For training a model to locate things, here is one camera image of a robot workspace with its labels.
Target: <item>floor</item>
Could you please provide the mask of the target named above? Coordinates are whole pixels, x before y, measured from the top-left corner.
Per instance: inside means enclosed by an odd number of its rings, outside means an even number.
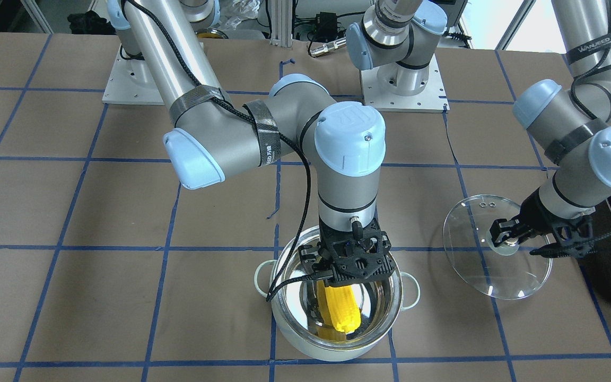
[[[288,157],[180,189],[161,143],[167,111],[101,102],[118,46],[0,33],[0,380],[611,381],[611,305],[575,261],[502,301],[466,285],[442,249],[459,200],[519,202],[553,171],[511,109],[537,80],[570,84],[562,57],[439,49],[449,113],[383,113],[380,223],[422,297],[369,353],[332,364],[294,350],[252,288],[295,233],[303,169]],[[360,98],[345,52],[316,60],[305,46],[205,50],[238,106],[293,72]]]

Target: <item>white mounting plate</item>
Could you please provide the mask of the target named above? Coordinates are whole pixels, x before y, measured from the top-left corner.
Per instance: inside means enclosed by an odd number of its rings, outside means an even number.
[[[149,82],[139,81],[131,68],[131,62],[121,58],[117,52],[110,78],[102,94],[102,102],[119,105],[163,105],[162,96],[152,80],[152,75],[149,72],[146,74],[146,77],[150,78]]]
[[[360,72],[364,104],[378,111],[406,111],[410,113],[442,113],[449,111],[447,94],[444,92],[442,75],[437,66],[435,55],[429,64],[431,75],[422,92],[415,96],[400,96],[384,90],[376,76],[379,68]]]

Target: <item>plastic bag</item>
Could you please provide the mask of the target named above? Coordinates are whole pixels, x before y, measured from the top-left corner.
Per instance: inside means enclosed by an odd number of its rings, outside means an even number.
[[[240,22],[259,16],[261,0],[220,0],[221,19],[218,29],[232,31]]]

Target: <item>pot handle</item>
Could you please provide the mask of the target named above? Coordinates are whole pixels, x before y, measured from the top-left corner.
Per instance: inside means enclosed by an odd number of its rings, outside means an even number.
[[[265,293],[261,289],[261,287],[259,287],[259,273],[261,272],[261,269],[265,268],[267,264],[274,264],[274,263],[277,263],[276,259],[268,259],[267,261],[262,262],[261,265],[259,265],[256,268],[256,272],[254,272],[254,288],[256,288],[256,291],[259,292],[259,295],[263,297],[267,297],[267,293]]]
[[[421,298],[421,288],[419,286],[419,282],[416,280],[416,278],[412,275],[410,275],[407,272],[400,272],[400,276],[405,276],[407,278],[410,278],[410,280],[414,281],[414,285],[416,285],[416,300],[414,300],[414,302],[412,302],[411,305],[409,305],[408,307],[405,306],[401,306],[400,307],[400,311],[403,312],[407,309],[411,309],[414,308],[416,306],[416,304],[419,302],[419,298]]]

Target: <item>velcro strap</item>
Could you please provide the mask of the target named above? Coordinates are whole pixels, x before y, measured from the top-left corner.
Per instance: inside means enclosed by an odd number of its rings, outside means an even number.
[[[225,100],[223,96],[223,90],[214,88],[209,85],[199,85],[193,90],[178,97],[169,108],[169,117],[171,118],[174,127],[179,120],[180,116],[189,111],[194,106],[201,104],[202,102],[210,101],[211,99],[218,98]]]
[[[593,119],[589,123],[582,124],[570,131],[561,140],[551,142],[544,155],[553,163],[560,165],[560,161],[563,160],[565,155],[604,128],[607,128],[607,124],[602,119]]]
[[[280,131],[277,129],[277,123],[272,118],[270,110],[259,99],[244,104],[244,107],[256,121],[256,135],[261,149],[261,164],[259,166],[277,162],[282,156],[282,143],[280,141]]]
[[[611,33],[600,36],[597,39],[581,44],[567,52],[567,59],[570,65],[582,58],[588,57],[597,51],[604,50],[611,46]]]

